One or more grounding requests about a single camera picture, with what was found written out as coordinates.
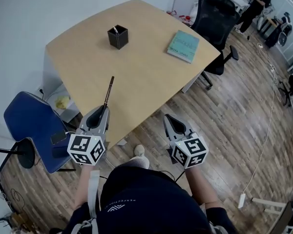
person's right arm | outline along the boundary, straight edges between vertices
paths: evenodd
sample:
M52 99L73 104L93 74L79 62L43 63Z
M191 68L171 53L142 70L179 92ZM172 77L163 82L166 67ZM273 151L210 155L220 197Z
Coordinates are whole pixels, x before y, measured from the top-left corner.
M205 179L199 166L186 169L186 177L196 202L205 204L205 208L222 207L216 191L211 184Z

black pen holder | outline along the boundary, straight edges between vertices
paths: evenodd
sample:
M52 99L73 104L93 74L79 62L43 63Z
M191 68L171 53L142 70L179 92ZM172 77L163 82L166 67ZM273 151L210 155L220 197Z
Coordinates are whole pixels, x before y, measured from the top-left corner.
M128 29L119 25L116 25L115 28L118 33L115 32L114 28L107 32L109 43L115 48L121 49L128 43Z

standing person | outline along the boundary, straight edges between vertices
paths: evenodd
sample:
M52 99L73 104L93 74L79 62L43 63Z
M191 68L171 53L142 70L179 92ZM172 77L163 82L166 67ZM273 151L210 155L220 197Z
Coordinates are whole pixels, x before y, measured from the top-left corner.
M292 32L291 18L288 12L284 13L284 17L282 17L281 20L279 20L278 18L275 18L275 20L279 23L279 25L265 40L265 44L269 48L272 48L276 45L281 32L283 32L287 37Z
M270 3L271 3L271 0L254 0L249 6L249 8L240 17L240 20L238 21L237 25L241 23L243 24L240 27L240 29L235 27L236 32L244 35L244 32L252 24L253 19L262 13L264 7L265 8L269 7Z
M96 197L89 178L97 171L93 171L93 166L83 165L75 211L62 234L212 234L212 229L218 234L237 233L198 166L185 170L191 197L166 174L148 170L149 160L144 152L144 147L138 145L134 150L136 156L111 172L103 186L101 211L94 214L95 222L91 222L89 211L95 207L89 203L93 199L88 192ZM199 206L203 203L206 215ZM80 229L83 221L85 227ZM51 229L50 234L61 231Z

white logo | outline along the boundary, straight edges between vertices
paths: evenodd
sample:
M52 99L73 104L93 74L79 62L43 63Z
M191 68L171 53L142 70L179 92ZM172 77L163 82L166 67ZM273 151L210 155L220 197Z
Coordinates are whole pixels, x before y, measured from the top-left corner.
M115 206L112 206L111 208L108 209L107 212L116 211L116 210L122 208L123 206L125 206L125 205L115 205Z

teal book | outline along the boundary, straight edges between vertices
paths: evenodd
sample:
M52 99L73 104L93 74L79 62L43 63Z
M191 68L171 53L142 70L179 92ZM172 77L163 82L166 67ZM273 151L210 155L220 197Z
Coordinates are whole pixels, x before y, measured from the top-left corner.
M167 53L192 63L198 45L198 38L178 30L168 47Z

